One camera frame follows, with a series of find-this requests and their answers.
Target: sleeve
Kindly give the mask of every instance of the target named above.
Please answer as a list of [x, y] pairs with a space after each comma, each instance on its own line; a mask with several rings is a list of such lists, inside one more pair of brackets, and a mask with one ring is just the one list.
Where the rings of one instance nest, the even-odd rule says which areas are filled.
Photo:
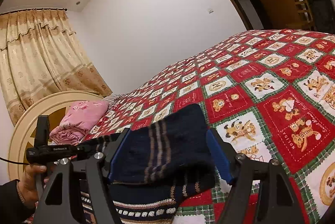
[[30, 217], [35, 209], [28, 209], [20, 200], [16, 184], [10, 181], [0, 186], [0, 215], [3, 223], [18, 224]]

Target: curtain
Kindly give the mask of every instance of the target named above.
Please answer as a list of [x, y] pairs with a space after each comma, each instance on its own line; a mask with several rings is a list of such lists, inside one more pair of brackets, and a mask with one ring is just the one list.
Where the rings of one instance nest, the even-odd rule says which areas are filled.
[[81, 48], [63, 10], [0, 16], [0, 84], [14, 125], [34, 102], [53, 93], [112, 93]]

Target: person's left hand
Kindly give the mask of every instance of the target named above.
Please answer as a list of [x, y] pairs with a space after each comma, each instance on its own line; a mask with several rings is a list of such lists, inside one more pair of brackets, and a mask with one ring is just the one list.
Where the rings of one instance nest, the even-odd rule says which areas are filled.
[[26, 200], [25, 205], [27, 207], [35, 206], [35, 202], [39, 200], [36, 189], [35, 176], [46, 172], [45, 165], [31, 164], [28, 165], [23, 173], [23, 178], [18, 182], [18, 188]]

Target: black bag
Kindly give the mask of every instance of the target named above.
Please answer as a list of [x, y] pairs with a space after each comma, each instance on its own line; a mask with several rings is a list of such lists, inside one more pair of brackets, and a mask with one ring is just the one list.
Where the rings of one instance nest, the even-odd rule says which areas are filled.
[[307, 0], [319, 32], [335, 34], [335, 11], [331, 0]]

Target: rolled pink blanket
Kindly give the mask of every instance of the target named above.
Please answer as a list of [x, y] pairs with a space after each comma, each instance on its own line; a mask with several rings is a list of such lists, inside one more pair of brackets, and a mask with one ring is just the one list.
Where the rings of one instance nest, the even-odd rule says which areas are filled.
[[106, 101], [76, 101], [63, 117], [59, 126], [50, 133], [57, 145], [77, 145], [103, 117], [108, 108]]

